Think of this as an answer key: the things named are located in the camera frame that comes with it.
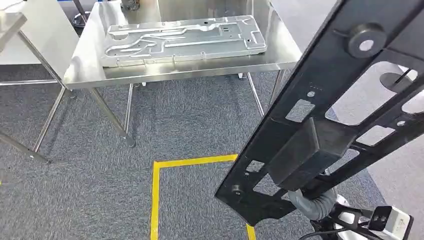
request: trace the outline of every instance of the screw hole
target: screw hole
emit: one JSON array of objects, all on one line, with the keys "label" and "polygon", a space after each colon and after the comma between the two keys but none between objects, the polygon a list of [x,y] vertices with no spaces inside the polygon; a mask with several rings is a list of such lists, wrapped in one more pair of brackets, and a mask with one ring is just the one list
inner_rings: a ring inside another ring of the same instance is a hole
[{"label": "screw hole", "polygon": [[310,98],[313,98],[315,96],[315,92],[314,91],[310,91],[307,93],[307,96]]}]

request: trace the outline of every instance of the aluminum plate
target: aluminum plate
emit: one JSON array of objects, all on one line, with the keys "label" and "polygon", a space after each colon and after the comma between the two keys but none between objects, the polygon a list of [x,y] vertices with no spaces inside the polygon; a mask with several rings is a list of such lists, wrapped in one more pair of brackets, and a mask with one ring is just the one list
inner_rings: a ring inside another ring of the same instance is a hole
[{"label": "aluminum plate", "polygon": [[111,25],[103,67],[255,55],[267,50],[251,15]]}]

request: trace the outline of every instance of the table top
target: table top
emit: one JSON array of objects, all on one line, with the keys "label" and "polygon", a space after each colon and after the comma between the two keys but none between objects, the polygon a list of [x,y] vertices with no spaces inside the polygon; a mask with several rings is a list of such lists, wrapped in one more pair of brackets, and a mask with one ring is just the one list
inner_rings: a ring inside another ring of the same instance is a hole
[{"label": "table top", "polygon": [[[140,0],[138,11],[122,10],[120,2],[95,3],[63,79],[68,88],[276,71],[294,67],[302,55],[270,0]],[[100,63],[110,25],[240,15],[254,16],[267,43],[265,53],[121,67],[102,67]]]},{"label": "table top", "polygon": [[5,13],[5,21],[0,22],[0,53],[8,41],[21,29],[27,18],[20,12]]}]

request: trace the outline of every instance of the yellow tape line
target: yellow tape line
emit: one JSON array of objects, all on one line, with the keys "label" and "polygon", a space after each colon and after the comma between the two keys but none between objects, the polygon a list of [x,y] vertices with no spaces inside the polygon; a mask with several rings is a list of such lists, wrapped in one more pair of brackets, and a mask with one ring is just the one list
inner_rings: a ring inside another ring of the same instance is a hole
[{"label": "yellow tape line", "polygon": [[150,239],[158,240],[159,227],[159,170],[155,161],[153,163],[153,182],[151,187],[151,217],[150,217]]},{"label": "yellow tape line", "polygon": [[[151,217],[150,217],[150,240],[158,240],[159,228],[159,172],[161,168],[172,168],[199,164],[211,164],[235,161],[237,154],[182,159],[174,161],[155,161],[153,163],[153,181],[151,189]],[[256,240],[255,229],[246,224],[249,240]]]},{"label": "yellow tape line", "polygon": [[158,161],[156,163],[159,168],[172,168],[172,167],[181,167],[181,166],[189,166],[189,165],[230,162],[230,161],[235,161],[236,158],[237,158],[237,154],[232,154],[232,155],[223,155],[223,156],[210,156],[210,157],[201,157],[201,158],[192,158],[192,159],[182,159],[182,160],[174,160],[174,161]]},{"label": "yellow tape line", "polygon": [[247,236],[249,240],[256,240],[255,228],[246,224]]}]

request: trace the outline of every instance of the black block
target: black block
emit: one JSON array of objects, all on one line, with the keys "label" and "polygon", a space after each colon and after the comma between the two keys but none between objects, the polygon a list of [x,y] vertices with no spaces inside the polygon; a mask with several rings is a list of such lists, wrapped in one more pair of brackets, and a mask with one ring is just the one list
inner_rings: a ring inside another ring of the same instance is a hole
[{"label": "black block", "polygon": [[355,140],[351,127],[309,118],[267,165],[279,187],[296,191],[339,160]]}]

